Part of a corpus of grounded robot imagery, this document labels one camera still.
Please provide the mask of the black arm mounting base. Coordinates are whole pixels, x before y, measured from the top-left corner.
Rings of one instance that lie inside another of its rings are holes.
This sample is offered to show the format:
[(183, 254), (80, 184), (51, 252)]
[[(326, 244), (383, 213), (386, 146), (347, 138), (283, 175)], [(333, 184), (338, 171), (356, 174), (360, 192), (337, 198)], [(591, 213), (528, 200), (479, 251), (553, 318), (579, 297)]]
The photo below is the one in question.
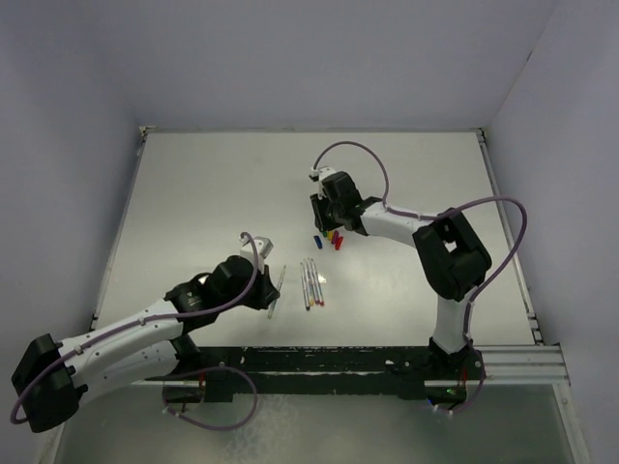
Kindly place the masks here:
[(388, 395), (463, 403), (467, 386), (484, 381), (479, 351), (466, 347), (445, 355), (428, 346), (384, 347), (196, 347), (175, 341), (177, 364), (164, 381), (204, 379), (207, 402), (236, 394)]

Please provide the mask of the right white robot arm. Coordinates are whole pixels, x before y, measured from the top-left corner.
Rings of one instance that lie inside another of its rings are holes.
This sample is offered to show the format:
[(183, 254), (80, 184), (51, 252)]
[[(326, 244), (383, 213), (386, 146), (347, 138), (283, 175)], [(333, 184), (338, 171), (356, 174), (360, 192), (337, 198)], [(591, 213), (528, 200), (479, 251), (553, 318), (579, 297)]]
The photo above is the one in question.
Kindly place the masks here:
[(365, 237), (380, 237), (413, 247), (426, 280), (437, 295), (437, 317), (430, 346), (431, 370), (452, 378), (464, 367), (461, 351), (470, 342), (470, 305), (486, 280), (491, 258), (462, 213), (421, 219), (411, 211), (397, 213), (378, 197), (364, 198), (344, 171), (314, 169), (317, 183), (310, 197), (314, 224), (321, 232), (344, 228)]

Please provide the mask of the blue marker pen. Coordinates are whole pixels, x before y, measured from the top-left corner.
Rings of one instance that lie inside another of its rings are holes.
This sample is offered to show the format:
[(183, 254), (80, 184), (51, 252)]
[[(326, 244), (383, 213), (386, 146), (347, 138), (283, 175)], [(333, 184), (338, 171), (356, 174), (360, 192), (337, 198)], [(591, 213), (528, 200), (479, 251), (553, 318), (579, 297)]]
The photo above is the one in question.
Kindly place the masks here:
[(309, 290), (308, 290), (307, 281), (306, 281), (305, 269), (304, 269), (302, 262), (300, 263), (300, 276), (301, 276), (301, 284), (302, 284), (302, 290), (303, 290), (305, 309), (306, 311), (310, 311), (310, 296), (309, 296)]

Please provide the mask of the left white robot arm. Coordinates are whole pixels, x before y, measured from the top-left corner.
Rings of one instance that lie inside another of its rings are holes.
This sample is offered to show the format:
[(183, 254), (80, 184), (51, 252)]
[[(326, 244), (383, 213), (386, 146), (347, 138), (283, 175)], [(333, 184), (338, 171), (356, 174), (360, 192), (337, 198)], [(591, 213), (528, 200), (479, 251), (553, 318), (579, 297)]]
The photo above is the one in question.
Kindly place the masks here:
[(232, 255), (117, 323), (56, 341), (32, 340), (12, 375), (14, 425), (34, 433), (70, 419), (88, 401), (148, 379), (188, 379), (222, 370), (208, 364), (190, 334), (237, 306), (266, 310), (280, 297), (266, 264)]

